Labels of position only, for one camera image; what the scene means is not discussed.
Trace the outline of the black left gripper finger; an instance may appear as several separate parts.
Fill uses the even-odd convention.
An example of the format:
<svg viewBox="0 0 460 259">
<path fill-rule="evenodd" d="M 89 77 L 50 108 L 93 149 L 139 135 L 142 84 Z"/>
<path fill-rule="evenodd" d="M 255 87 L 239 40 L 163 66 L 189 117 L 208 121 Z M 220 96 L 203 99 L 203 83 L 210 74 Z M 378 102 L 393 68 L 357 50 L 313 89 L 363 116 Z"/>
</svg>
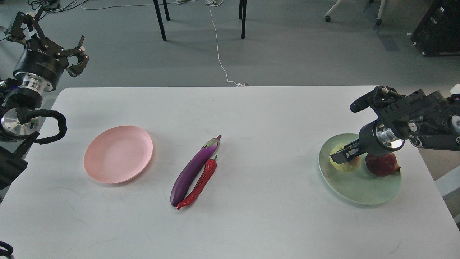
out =
<svg viewBox="0 0 460 259">
<path fill-rule="evenodd" d="M 88 61 L 89 56 L 85 53 L 85 48 L 83 42 L 85 36 L 82 35 L 79 43 L 73 49 L 60 49 L 54 53 L 54 58 L 61 64 L 64 69 L 68 72 L 71 77 L 77 77 L 84 71 Z M 75 57 L 77 62 L 76 64 L 70 64 L 68 58 Z"/>
<path fill-rule="evenodd" d="M 27 46 L 28 42 L 33 40 L 33 37 L 26 40 L 24 31 L 27 29 L 29 32 L 36 31 L 36 41 L 39 43 L 40 49 L 47 49 L 47 39 L 39 25 L 43 11 L 39 10 L 37 13 L 34 12 L 18 12 L 13 24 L 7 29 L 5 33 L 5 39 L 9 42 L 20 43 L 23 46 Z"/>
</svg>

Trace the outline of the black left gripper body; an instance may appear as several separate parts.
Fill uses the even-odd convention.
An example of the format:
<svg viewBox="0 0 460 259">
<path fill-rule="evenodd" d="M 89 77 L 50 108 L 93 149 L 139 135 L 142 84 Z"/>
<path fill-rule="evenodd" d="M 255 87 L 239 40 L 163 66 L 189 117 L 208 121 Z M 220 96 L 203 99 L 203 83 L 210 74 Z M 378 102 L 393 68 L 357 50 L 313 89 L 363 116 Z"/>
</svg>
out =
<svg viewBox="0 0 460 259">
<path fill-rule="evenodd" d="M 25 41 L 24 51 L 13 70 L 13 77 L 21 80 L 26 74 L 35 74 L 50 83 L 46 91 L 54 91 L 69 61 L 66 57 L 55 55 L 62 50 L 58 44 L 49 41 L 46 46 L 48 47 L 42 46 L 39 38 Z"/>
</svg>

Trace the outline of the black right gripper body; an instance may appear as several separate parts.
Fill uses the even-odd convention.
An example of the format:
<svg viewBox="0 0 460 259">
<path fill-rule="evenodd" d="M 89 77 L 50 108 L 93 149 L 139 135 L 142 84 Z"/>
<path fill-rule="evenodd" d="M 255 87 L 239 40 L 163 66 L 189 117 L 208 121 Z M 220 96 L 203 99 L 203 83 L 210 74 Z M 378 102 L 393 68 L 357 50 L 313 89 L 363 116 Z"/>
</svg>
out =
<svg viewBox="0 0 460 259">
<path fill-rule="evenodd" d="M 360 154 L 383 156 L 400 150 L 404 139 L 396 137 L 391 128 L 375 120 L 363 126 L 359 131 L 358 149 Z"/>
</svg>

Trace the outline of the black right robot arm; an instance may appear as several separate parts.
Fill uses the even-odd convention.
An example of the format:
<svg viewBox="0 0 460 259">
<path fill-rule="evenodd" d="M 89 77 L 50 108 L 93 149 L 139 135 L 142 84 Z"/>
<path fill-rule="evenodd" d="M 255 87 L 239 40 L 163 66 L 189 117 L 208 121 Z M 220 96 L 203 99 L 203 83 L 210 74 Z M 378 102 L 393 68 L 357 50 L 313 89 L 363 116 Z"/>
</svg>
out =
<svg viewBox="0 0 460 259">
<path fill-rule="evenodd" d="M 361 128 L 357 140 L 331 154 L 333 162 L 343 164 L 364 153 L 383 156 L 401 149 L 393 143 L 406 140 L 419 149 L 459 151 L 458 93 L 447 98 L 438 91 L 400 95 L 391 87 L 376 86 L 350 105 L 353 113 L 366 108 L 377 119 Z"/>
</svg>

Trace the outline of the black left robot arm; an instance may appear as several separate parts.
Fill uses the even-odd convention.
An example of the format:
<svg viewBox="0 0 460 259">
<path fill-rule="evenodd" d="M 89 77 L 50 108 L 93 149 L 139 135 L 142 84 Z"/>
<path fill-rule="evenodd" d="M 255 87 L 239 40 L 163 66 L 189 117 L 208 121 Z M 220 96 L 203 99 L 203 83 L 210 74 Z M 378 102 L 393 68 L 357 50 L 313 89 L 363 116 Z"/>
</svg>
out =
<svg viewBox="0 0 460 259">
<path fill-rule="evenodd" d="M 41 109 L 43 93 L 56 90 L 64 71 L 71 77 L 82 74 L 89 61 L 82 36 L 73 49 L 45 36 L 39 25 L 44 7 L 37 12 L 18 12 L 5 39 L 20 43 L 24 51 L 17 62 L 13 77 L 1 80 L 2 142 L 20 142 L 14 150 L 1 147 L 0 185 L 4 190 L 26 169 L 23 159 L 34 143 L 56 142 L 67 133 L 67 119 L 56 111 Z"/>
</svg>

